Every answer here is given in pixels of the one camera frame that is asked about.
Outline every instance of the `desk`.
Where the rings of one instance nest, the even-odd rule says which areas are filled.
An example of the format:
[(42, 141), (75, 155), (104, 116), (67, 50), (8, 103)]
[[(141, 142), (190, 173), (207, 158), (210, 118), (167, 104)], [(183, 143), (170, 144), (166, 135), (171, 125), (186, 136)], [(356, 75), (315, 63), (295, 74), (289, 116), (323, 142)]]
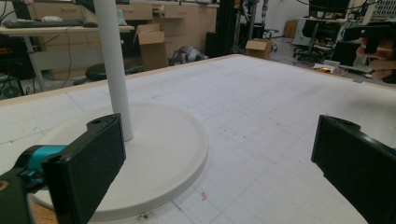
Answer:
[[(120, 26), (120, 32), (130, 32), (133, 26)], [(76, 35), (98, 32), (98, 28), (84, 28), (84, 27), (51, 27), (51, 28), (23, 28), (23, 29), (8, 29), (0, 27), (0, 35), (21, 36), (26, 44), (30, 61), (32, 62), (35, 76), (41, 91), (46, 90), (44, 78), (41, 74), (42, 70), (68, 67), (70, 62), (72, 65), (84, 65), (90, 63), (101, 63), (103, 61), (101, 49), (78, 49), (66, 51), (40, 51), (36, 52), (33, 49), (30, 36), (39, 35)]]
[(321, 20), (321, 19), (315, 19), (315, 18), (300, 18), (300, 20), (314, 21), (315, 22), (315, 28), (314, 28), (314, 30), (312, 32), (311, 41), (309, 42), (309, 46), (308, 46), (309, 47), (308, 55), (312, 54), (312, 50), (313, 50), (313, 47), (315, 45), (315, 39), (316, 39), (316, 36), (317, 36), (318, 27), (319, 27), (319, 24), (321, 22), (340, 23), (340, 24), (342, 24), (341, 28), (340, 28), (340, 31), (338, 32), (337, 40), (342, 38), (340, 34), (341, 34), (341, 31), (344, 29), (344, 27), (347, 26), (350, 22), (354, 22), (354, 21), (346, 21), (346, 20), (339, 20), (339, 21), (338, 20), (326, 20), (326, 19)]
[[(396, 147), (395, 90), (239, 55), (126, 78), (131, 103), (200, 120), (209, 155), (195, 183), (147, 220), (110, 223), (366, 223), (310, 160), (318, 116), (350, 120)], [(0, 174), (60, 122), (110, 106), (105, 84), (1, 101)]]

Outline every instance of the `white wall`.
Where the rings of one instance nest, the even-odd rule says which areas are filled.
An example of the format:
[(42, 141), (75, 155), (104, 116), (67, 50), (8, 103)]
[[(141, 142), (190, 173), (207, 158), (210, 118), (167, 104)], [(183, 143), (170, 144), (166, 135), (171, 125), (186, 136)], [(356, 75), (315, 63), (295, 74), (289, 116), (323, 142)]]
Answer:
[[(255, 22), (262, 21), (262, 4), (260, 0), (257, 5)], [(282, 36), (286, 21), (294, 20), (299, 17), (308, 15), (308, 6), (297, 2), (296, 0), (269, 0), (267, 15), (265, 17), (265, 28), (277, 29), (279, 33), (274, 33), (273, 36)]]

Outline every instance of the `circular disk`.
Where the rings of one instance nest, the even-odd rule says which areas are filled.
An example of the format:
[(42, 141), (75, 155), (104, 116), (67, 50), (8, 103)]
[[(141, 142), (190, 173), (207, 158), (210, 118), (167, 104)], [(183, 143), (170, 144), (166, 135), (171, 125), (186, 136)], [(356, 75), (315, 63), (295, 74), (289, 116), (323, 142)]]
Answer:
[[(87, 130), (87, 122), (111, 113), (107, 108), (75, 117), (49, 131), (37, 144), (68, 145)], [(134, 139), (125, 142), (126, 161), (92, 221), (131, 217), (167, 203), (187, 189), (205, 167), (208, 137), (192, 115), (168, 105), (133, 104), (131, 116)], [(33, 199), (52, 207), (46, 190)]]

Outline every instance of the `gray floor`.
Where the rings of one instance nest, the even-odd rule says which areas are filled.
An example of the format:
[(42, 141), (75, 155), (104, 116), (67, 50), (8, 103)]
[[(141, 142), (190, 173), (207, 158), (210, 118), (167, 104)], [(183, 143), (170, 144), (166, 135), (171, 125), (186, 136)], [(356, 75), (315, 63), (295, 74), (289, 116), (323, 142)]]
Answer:
[[(291, 44), (291, 39), (279, 37), (279, 38), (273, 38), (273, 41), (277, 45), (277, 51), (271, 52), (270, 60), (279, 62), (279, 63), (290, 64), (293, 66), (299, 66), (302, 68), (307, 68), (307, 69), (310, 68), (307, 64), (298, 62), (295, 58), (293, 58), (294, 46)], [(355, 74), (348, 73), (346, 75), (346, 77), (351, 78), (356, 82), (371, 82), (371, 83), (374, 83), (377, 85), (383, 85), (383, 86), (396, 88), (396, 85), (389, 85), (387, 83), (383, 83), (380, 80), (372, 80), (370, 78), (366, 78), (361, 75), (355, 75)], [(51, 91), (51, 90), (56, 90), (56, 89), (60, 89), (60, 88), (73, 86), (73, 82), (75, 82), (76, 80), (80, 80), (82, 78), (83, 77), (72, 77), (67, 80), (53, 80), (50, 75), (46, 75), (45, 83), (46, 83), (48, 90)], [(23, 88), (23, 91), (25, 92), (25, 94), (26, 93), (34, 94), (34, 93), (39, 92), (38, 83), (36, 80), (35, 80), (35, 83), (32, 79), (23, 80), (21, 82), (21, 84), (22, 84), (22, 88)], [(15, 87), (18, 87), (15, 82), (12, 82), (12, 86), (14, 87), (13, 89), (15, 89)], [(4, 85), (4, 88), (2, 89), (2, 92), (0, 95), (0, 100), (10, 98), (11, 97), (10, 95), (12, 95), (12, 89), (10, 89), (9, 85), (6, 84), (6, 85)]]

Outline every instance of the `cabinet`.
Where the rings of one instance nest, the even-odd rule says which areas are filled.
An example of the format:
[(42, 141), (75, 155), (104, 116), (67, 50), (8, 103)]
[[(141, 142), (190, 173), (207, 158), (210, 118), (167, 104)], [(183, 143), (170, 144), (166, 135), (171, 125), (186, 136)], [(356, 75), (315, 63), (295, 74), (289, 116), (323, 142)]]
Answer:
[[(129, 5), (117, 5), (121, 9), (126, 21), (148, 21), (160, 23), (165, 33), (165, 47), (168, 57), (174, 51), (184, 46), (196, 47), (202, 52), (205, 50), (207, 32), (215, 32), (217, 8), (200, 6), (197, 4), (156, 2), (134, 2)], [(33, 3), (29, 6), (32, 19), (41, 19), (45, 16), (58, 16), (63, 19), (82, 20), (80, 6), (70, 3)], [(46, 35), (37, 39), (43, 50), (56, 51), (70, 49), (89, 49), (100, 47), (99, 34), (81, 35)], [(71, 77), (84, 76), (85, 67), (73, 67)], [(57, 79), (68, 77), (68, 68), (51, 70), (52, 76)]]
[(216, 30), (217, 9), (205, 6), (165, 5), (153, 22), (162, 25), (168, 57), (181, 47), (205, 50), (207, 32)]

